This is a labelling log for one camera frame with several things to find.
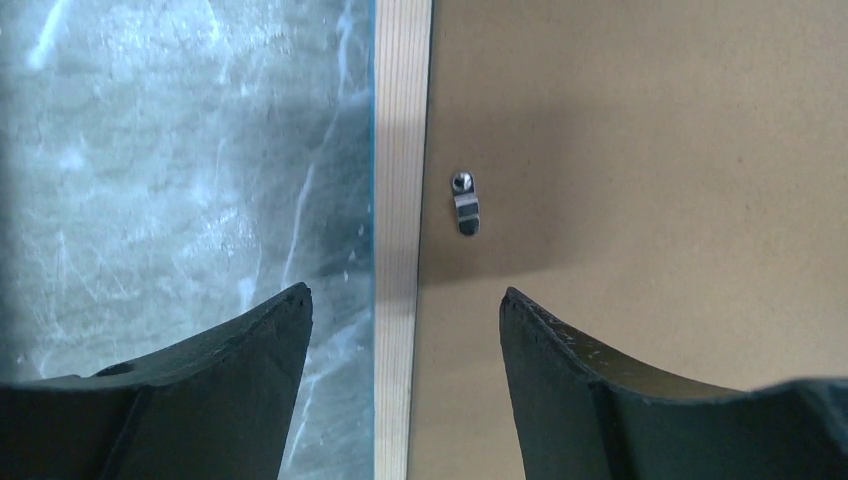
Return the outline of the wooden frame backing board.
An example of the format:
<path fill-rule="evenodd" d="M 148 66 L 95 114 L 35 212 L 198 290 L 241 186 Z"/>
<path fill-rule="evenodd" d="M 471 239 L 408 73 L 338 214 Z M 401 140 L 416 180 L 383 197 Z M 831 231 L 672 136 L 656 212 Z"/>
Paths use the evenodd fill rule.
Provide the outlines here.
<path fill-rule="evenodd" d="M 412 479 L 520 479 L 515 287 L 736 390 L 847 372 L 843 1 L 438 1 Z"/>

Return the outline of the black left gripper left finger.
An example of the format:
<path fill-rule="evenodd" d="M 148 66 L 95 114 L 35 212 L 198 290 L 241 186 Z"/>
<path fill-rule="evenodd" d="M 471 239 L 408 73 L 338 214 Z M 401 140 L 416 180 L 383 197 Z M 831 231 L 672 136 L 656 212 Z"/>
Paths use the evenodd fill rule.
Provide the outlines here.
<path fill-rule="evenodd" d="M 164 349 L 1 387 L 5 479 L 274 479 L 313 327 L 295 284 Z"/>

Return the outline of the wooden picture frame with glass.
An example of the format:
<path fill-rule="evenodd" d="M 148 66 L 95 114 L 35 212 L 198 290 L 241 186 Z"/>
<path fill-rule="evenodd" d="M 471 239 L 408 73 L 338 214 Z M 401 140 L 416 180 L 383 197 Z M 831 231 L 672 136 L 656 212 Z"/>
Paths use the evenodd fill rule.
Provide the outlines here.
<path fill-rule="evenodd" d="M 433 4 L 374 7 L 374 476 L 407 476 Z"/>

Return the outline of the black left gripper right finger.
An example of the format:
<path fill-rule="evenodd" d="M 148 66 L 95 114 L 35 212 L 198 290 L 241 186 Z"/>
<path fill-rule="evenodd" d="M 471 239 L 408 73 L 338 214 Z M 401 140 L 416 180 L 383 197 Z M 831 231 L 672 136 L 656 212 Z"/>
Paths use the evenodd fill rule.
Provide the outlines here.
<path fill-rule="evenodd" d="M 509 288 L 500 342 L 529 479 L 843 479 L 847 382 L 723 388 L 639 361 Z"/>

